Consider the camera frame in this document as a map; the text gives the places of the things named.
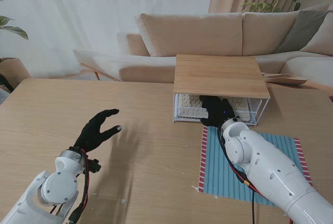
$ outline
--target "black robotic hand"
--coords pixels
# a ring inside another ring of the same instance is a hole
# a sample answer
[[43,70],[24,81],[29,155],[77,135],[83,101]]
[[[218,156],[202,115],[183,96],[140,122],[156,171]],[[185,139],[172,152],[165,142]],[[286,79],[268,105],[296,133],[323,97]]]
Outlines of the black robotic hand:
[[217,96],[200,95],[202,101],[202,108],[207,109],[208,118],[201,118],[200,121],[203,125],[209,127],[218,127],[226,120],[235,117],[233,108],[227,99],[221,100]]
[[74,148],[84,149],[86,152],[94,150],[114,134],[121,131],[121,126],[117,125],[113,128],[100,132],[100,126],[105,122],[107,117],[118,114],[118,109],[107,109],[99,112],[94,116],[82,129],[82,132],[74,144]]

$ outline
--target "wooden lid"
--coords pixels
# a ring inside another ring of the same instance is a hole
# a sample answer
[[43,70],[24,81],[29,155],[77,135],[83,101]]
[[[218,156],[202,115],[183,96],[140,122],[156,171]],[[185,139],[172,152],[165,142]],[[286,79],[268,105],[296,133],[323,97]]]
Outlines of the wooden lid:
[[271,98],[254,57],[177,55],[175,94]]

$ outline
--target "striped mat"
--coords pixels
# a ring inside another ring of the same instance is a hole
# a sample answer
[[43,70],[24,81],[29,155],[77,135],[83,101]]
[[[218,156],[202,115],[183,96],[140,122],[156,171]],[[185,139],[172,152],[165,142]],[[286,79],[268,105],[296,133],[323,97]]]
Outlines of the striped mat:
[[[285,153],[299,170],[303,172],[309,184],[313,186],[302,146],[298,138],[266,133],[259,134]],[[236,165],[236,167],[242,171],[241,167],[238,165]],[[248,202],[252,200],[251,190],[245,184],[240,183],[231,170],[221,150],[215,127],[203,128],[198,187],[200,192],[214,196],[228,197]],[[255,194],[255,202],[274,206],[273,203],[258,194]]]

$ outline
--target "red and white striped border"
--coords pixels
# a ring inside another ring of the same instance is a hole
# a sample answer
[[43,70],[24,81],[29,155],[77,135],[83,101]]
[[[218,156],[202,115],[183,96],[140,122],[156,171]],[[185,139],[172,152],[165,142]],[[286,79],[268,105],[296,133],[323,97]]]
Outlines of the red and white striped border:
[[302,146],[301,146],[301,143],[300,143],[300,139],[298,139],[297,137],[295,137],[294,141],[295,141],[295,145],[296,145],[297,154],[298,154],[298,157],[299,157],[301,165],[302,165],[304,177],[306,178],[306,180],[308,181],[308,183],[311,186],[313,186],[312,180],[311,180],[311,176],[310,176],[310,173],[309,173],[309,170],[308,170],[308,166],[307,166],[306,161],[305,161],[303,149],[302,149]]
[[204,173],[206,170],[207,133],[208,133],[208,128],[204,126],[202,133],[202,146],[201,146],[200,175],[199,175],[199,186],[198,186],[199,192],[203,192]]
[[[203,192],[203,186],[204,186],[204,173],[206,171],[206,152],[207,152],[207,133],[208,133],[208,127],[203,127],[203,133],[202,133],[202,146],[201,146],[201,161],[200,161],[200,175],[199,175],[199,192]],[[298,154],[298,158],[301,162],[304,177],[308,181],[308,183],[313,186],[311,176],[308,170],[308,166],[305,161],[303,149],[300,143],[300,139],[294,138],[296,150]]]

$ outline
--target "sheer curtain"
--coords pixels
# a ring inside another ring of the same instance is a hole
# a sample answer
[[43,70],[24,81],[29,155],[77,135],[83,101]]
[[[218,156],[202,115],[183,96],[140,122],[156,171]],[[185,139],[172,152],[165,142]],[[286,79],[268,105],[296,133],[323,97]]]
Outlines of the sheer curtain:
[[1,15],[29,40],[0,30],[1,57],[18,57],[33,77],[76,73],[73,50],[118,51],[117,32],[137,32],[139,13],[207,13],[210,0],[4,0]]

